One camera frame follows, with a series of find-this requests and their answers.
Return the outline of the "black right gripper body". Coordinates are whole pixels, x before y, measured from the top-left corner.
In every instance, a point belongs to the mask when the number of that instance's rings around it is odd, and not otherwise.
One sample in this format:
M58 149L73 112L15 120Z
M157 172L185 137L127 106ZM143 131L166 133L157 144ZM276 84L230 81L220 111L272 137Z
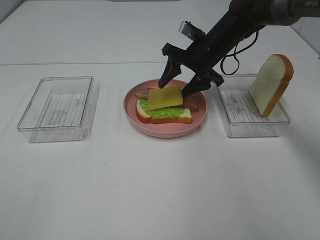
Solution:
M172 57L197 75L210 79L217 86L224 82L222 76L213 70L213 67L224 58L224 54L206 42L205 37L195 40L187 49L166 43L161 51L164 56Z

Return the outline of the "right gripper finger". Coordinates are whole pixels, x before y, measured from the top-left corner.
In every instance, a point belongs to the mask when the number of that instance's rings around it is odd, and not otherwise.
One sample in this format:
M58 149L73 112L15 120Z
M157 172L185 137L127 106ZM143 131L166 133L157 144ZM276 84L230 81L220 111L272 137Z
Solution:
M191 81L182 89L182 97L187 98L195 93L208 90L211 87L211 80L195 74Z
M164 72L158 81L158 87L160 89L164 88L174 77L181 73L181 63L168 56Z

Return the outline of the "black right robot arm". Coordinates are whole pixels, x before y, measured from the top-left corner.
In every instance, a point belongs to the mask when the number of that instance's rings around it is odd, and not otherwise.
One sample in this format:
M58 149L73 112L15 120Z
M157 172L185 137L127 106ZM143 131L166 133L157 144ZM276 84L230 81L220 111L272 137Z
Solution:
M181 66L195 75L182 89L184 98L208 90L211 83L220 86L224 79L213 70L242 40L258 34L265 26L290 26L302 17L318 18L318 0L233 0L226 14L208 32L183 21L179 32L192 40L187 49L167 43L162 54L168 57L165 70L158 81L164 88L169 81L181 74Z

